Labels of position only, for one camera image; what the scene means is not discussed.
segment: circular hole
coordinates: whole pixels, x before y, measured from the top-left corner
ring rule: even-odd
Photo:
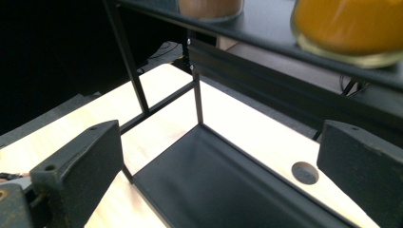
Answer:
[[[310,163],[297,162],[292,167],[294,177],[301,183],[314,184],[319,180],[319,173]]]
[[[54,165],[52,164],[52,165],[48,165],[48,166],[45,168],[45,171],[52,171],[52,170],[54,170],[54,169],[56,169],[56,166],[54,166]]]

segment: orange powder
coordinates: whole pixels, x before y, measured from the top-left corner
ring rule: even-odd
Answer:
[[[243,0],[179,0],[181,14],[194,18],[218,18],[237,14]]]
[[[334,53],[403,50],[403,0],[298,0],[294,23],[308,40]]]

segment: wooden table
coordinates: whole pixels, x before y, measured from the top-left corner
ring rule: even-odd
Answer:
[[[141,76],[150,106],[191,80],[189,75],[170,65],[156,67]],[[313,185],[300,183],[293,177],[291,167],[296,162],[316,166],[317,142],[207,84],[201,83],[201,95],[207,125],[358,226],[376,227],[322,172],[319,171],[319,180]],[[1,149],[1,171],[28,172],[86,128],[109,120],[119,120],[122,125],[140,113],[131,83],[122,85]],[[245,116],[249,116],[247,121],[243,118]],[[194,94],[189,92],[122,136],[125,163],[129,170],[132,173],[139,171],[196,124]],[[121,172],[86,227],[133,226],[164,227],[165,224]]]

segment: brown powder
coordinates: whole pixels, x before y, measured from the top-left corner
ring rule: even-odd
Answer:
[[[194,18],[218,18],[242,10],[243,0],[179,0],[181,14]]]

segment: glass jar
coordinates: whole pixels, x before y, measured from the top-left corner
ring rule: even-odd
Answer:
[[[179,9],[200,20],[227,20],[242,12],[243,0],[179,0]]]
[[[320,56],[359,67],[403,59],[403,0],[297,0],[291,26]]]

